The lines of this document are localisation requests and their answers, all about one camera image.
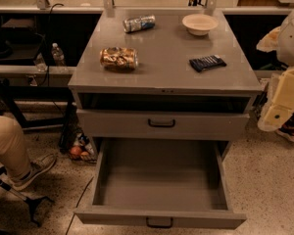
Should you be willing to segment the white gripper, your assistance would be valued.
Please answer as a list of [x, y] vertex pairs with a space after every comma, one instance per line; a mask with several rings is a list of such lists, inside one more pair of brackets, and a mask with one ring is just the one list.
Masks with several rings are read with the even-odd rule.
[[265, 102], [258, 127], [262, 131], [275, 131], [294, 114], [294, 67], [282, 74], [274, 73], [269, 81]]

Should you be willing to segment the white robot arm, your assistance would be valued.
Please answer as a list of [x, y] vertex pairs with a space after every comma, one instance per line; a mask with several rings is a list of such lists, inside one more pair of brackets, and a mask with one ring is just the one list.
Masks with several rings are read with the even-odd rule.
[[271, 76], [268, 100], [258, 121], [262, 131], [275, 131], [294, 114], [294, 9], [281, 26], [259, 41], [257, 49], [263, 52], [275, 51], [277, 59], [287, 66], [281, 75]]

